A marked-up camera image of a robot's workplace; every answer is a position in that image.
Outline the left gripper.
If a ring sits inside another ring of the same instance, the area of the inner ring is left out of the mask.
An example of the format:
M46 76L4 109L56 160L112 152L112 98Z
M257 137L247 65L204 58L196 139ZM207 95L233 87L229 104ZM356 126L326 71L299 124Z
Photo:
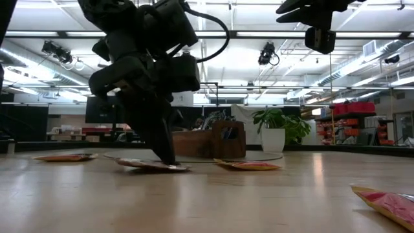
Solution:
M128 96L168 98L160 87L155 60L167 59L168 48L153 38L141 38L128 32L110 32L93 46L93 52L111 64L92 74L91 93L106 99L107 93L119 88ZM125 122L164 164L176 164L172 129L177 110L166 100L124 102Z

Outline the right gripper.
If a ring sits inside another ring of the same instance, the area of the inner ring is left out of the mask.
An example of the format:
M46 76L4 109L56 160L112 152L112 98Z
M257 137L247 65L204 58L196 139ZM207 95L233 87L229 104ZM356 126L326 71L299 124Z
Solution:
M334 12L344 12L348 5L366 0L285 0L276 10L278 23L303 23L310 26L305 45L322 54L334 50L336 33L331 30Z

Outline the dark blue tea bag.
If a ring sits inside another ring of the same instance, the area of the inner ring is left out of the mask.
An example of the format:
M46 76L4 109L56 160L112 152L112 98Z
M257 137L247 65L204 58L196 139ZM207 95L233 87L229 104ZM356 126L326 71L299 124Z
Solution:
M226 110L222 111L214 111L210 113L203 121L201 125L202 130L209 130L212 129L213 123L218 120L226 120L226 121L236 121L235 117L232 115L227 115Z

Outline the orange tea bag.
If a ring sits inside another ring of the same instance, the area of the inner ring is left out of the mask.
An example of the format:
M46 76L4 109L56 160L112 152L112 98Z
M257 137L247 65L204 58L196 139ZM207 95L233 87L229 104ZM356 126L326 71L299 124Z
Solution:
M234 161L224 161L221 159L214 159L215 163L219 166L223 166L230 169L237 170L251 170L251 171L268 171L268 170L278 170L281 167L269 164L266 162L259 161L244 161L244 162L234 162Z
M44 162L81 162L90 161L98 157L97 153L72 153L66 155L50 155L33 157L34 160Z
M414 195L351 187L366 205L414 233Z

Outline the wooden compartment box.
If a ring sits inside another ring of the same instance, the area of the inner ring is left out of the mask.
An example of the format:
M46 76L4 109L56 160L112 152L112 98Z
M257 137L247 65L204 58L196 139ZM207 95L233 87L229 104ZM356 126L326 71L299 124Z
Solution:
M177 156L204 159L243 159L246 157L246 133L239 121L218 120L212 129L173 132Z

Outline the red low table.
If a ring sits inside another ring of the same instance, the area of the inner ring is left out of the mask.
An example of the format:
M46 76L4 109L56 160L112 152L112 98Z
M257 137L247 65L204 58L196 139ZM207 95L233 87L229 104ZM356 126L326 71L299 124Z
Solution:
M110 134L111 131L111 128L82 128L82 134L84 135L93 133Z

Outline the large black monitor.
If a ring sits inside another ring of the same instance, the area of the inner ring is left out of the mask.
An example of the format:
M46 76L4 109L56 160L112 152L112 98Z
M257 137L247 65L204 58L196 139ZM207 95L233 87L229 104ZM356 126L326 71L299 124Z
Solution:
M95 96L87 98L85 122L88 124L123 124L124 108L116 96L102 100Z

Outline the white sheet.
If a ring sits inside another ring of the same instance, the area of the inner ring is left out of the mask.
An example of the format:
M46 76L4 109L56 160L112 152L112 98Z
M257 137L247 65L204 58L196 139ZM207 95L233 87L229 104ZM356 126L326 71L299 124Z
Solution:
M261 145L261 136L257 133L258 126L254 124L253 114L256 111L263 110L263 108L235 104L231 105L230 108L231 115L234 116L237 121L244 123L246 144Z

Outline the round grey mat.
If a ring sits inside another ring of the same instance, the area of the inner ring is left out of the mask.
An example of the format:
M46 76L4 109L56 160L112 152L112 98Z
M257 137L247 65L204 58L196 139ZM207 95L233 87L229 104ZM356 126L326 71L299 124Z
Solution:
M112 150L103 152L103 156L115 159L115 158L127 158L127 159L140 159L144 161L157 161L160 159L151 151L145 149L122 149ZM273 161L282 159L282 153L264 153L262 151L247 151L246 157L236 159L224 159L224 161ZM214 159L211 158L200 158L200 157L187 157L187 156L176 156L176 161L180 163L214 163Z

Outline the red storage crate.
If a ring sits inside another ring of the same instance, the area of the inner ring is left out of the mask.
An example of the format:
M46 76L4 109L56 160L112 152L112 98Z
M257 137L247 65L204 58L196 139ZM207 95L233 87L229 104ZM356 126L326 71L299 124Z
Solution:
M373 102L351 102L347 104L348 113L374 113L375 111Z
M332 111L333 111L334 116L346 114L347 104L345 103L334 104Z

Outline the green plant white pot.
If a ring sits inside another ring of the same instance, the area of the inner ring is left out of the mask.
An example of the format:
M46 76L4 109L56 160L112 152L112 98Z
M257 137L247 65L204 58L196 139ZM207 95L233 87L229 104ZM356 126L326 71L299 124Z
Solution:
M286 115L277 108L266 108L252 114L265 153L282 152L285 145L301 144L311 126L299 116Z

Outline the dark storage shelf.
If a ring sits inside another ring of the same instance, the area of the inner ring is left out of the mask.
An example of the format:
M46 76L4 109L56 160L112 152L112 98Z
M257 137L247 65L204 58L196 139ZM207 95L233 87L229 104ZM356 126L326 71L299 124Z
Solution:
M384 115L374 113L346 113L334 116L333 105L327 116L316 120L317 134L323 145L392 146Z

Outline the black partition panel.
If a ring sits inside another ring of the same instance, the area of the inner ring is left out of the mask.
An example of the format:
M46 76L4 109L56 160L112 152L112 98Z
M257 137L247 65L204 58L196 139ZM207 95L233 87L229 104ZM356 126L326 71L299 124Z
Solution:
M18 142L44 141L48 107L0 105L0 138Z

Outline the glass door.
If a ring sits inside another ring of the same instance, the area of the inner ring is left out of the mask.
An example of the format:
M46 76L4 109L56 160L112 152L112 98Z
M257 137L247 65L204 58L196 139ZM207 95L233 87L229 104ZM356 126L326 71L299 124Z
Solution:
M395 142L398 146L414 147L414 111L396 113Z

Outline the background black frame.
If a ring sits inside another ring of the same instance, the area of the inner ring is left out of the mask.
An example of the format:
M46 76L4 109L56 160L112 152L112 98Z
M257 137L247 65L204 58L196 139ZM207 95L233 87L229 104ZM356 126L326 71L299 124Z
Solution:
M218 82L201 82L201 89L211 91L215 95L215 107L219 107L219 83Z

